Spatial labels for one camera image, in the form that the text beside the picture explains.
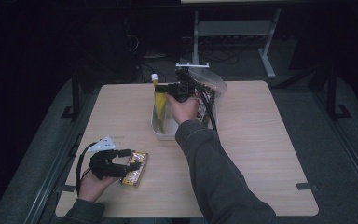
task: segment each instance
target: person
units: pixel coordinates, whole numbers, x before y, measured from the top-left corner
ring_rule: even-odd
[[[190,97],[179,103],[169,94],[166,97],[179,125],[175,139],[186,156],[192,188],[206,221],[276,223],[274,210],[249,190],[242,173],[220,144],[218,133],[195,121],[199,102]],[[63,217],[64,223],[100,222],[103,205],[95,201],[116,180],[113,177],[99,180],[88,172],[82,178],[78,199]]]

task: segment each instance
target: black cable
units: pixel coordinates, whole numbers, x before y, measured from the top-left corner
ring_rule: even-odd
[[[145,83],[144,71],[142,71],[142,67],[139,67],[139,73],[141,74],[141,83]]]
[[[208,100],[205,97],[205,92],[203,91],[203,89],[200,87],[199,83],[194,80],[194,78],[189,74],[186,73],[186,75],[188,76],[188,78],[191,80],[191,82],[196,86],[197,91],[200,93],[201,96],[201,100],[202,102],[205,104],[206,107],[206,111],[209,114],[209,117],[211,119],[211,123],[212,123],[212,128],[217,131],[217,126],[216,126],[216,121],[214,119],[214,115],[212,113],[212,109],[211,109],[211,105],[209,104]]]
[[[84,151],[82,152],[82,154],[79,156],[79,160],[77,162],[77,167],[76,167],[76,192],[77,195],[79,195],[80,192],[80,172],[81,172],[81,166],[83,164],[83,160],[84,160],[84,155],[86,154],[87,150],[89,149],[89,147],[92,147],[96,144],[96,142],[89,144]]]
[[[234,50],[228,50],[227,43],[224,43],[224,40],[223,40],[222,42],[219,43],[221,48],[218,49],[218,51],[225,53],[227,55],[227,57],[224,57],[224,58],[219,58],[219,57],[213,55],[213,46],[211,46],[210,44],[204,45],[203,49],[199,50],[199,55],[200,55],[200,57],[202,57],[206,60],[209,60],[211,62],[215,62],[215,63],[236,64],[240,60],[241,52],[244,51],[245,49],[249,48],[249,46],[251,46],[255,41],[256,41],[255,38],[251,39],[249,41],[249,43],[243,47],[243,49],[240,49],[238,52],[235,52]]]
[[[161,61],[179,63],[179,62],[176,60],[176,57],[170,56],[170,55],[167,55],[167,56],[165,56],[165,57],[160,57],[160,58],[143,58],[143,59],[142,59],[142,62],[143,62],[143,63],[154,63],[154,62],[161,62]]]
[[[83,179],[83,177],[84,177],[86,174],[88,174],[90,171],[91,171],[91,169],[90,169],[90,168],[89,168],[89,169],[87,169],[87,170],[84,172],[84,174],[81,176],[81,179]]]
[[[164,75],[162,72],[160,72],[159,70],[153,68],[152,66],[150,66],[150,65],[148,65],[148,64],[142,63],[141,66],[142,66],[142,65],[144,65],[144,66],[146,66],[146,67],[148,67],[148,68],[150,69],[150,70],[145,69],[146,71],[151,71],[151,72],[154,73],[154,74],[162,75],[162,76],[164,77],[164,81],[163,81],[163,82],[167,82],[167,77],[165,77],[165,75]],[[151,80],[152,80],[152,79],[149,78],[148,80],[144,81],[144,83],[151,82]]]

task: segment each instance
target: wooden table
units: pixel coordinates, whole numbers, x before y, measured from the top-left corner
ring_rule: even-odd
[[[66,185],[75,185],[77,158],[83,148],[111,135],[117,149],[145,151],[150,158],[138,189],[117,182],[98,200],[106,206],[104,216],[201,217],[182,150],[175,141],[159,141],[153,133],[153,100],[152,84],[103,86]],[[222,145],[260,200],[281,217],[318,213],[312,192],[296,187],[307,179],[265,82],[227,82],[218,116]],[[82,171],[91,155],[86,154]],[[64,191],[57,216],[64,216],[75,199],[75,191]]]

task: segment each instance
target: plastic container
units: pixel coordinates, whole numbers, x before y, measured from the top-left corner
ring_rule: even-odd
[[[223,79],[220,76],[211,72],[207,68],[189,67],[188,72],[194,78],[195,81],[197,81],[199,84],[203,86],[208,87],[209,90],[213,91],[212,112],[217,126],[218,124],[217,114],[219,111],[219,106],[221,105],[221,102],[223,101],[224,96],[226,94],[227,84],[223,81]],[[202,107],[202,105],[200,105],[199,114],[202,113],[205,114],[205,111],[201,111],[203,109],[205,109],[205,106]],[[152,118],[151,118],[153,132],[155,133],[155,135],[159,140],[175,140],[175,134],[178,129],[178,124],[176,123],[176,121],[172,116],[171,104],[169,104],[168,102],[167,104],[165,104],[165,111],[163,112],[162,117],[163,117],[162,119],[163,121],[158,120],[155,107],[153,107]],[[201,119],[196,118],[196,119],[199,122],[202,122],[204,120],[203,118]],[[208,124],[206,124],[205,122],[204,125],[205,126],[207,125],[209,128],[212,128],[212,123],[210,120]]]
[[[214,119],[216,121],[216,125],[219,123],[218,121],[218,117],[217,117],[217,112],[216,112],[216,107],[214,107],[212,109],[213,111],[213,116]],[[167,104],[165,105],[165,111],[164,111],[164,116],[163,116],[163,120],[164,122],[162,123],[162,128],[164,130],[164,132],[161,131],[161,126],[158,123],[158,118],[157,118],[157,113],[155,110],[155,107],[153,107],[153,112],[152,112],[152,127],[153,127],[153,132],[156,135],[158,140],[161,141],[173,141],[175,140],[175,134],[176,131],[178,130],[178,123],[176,123],[175,119],[173,118],[172,115],[172,108],[171,108],[171,104],[167,102]],[[209,122],[208,128],[212,129],[212,123]]]

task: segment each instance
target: gray sleeve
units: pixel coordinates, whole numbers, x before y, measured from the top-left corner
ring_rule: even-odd
[[[189,120],[175,137],[187,158],[200,210],[210,224],[276,223],[275,212],[249,190],[217,132]]]
[[[76,199],[74,206],[62,218],[62,224],[90,224],[101,223],[104,205],[100,203],[90,203],[81,199]]]

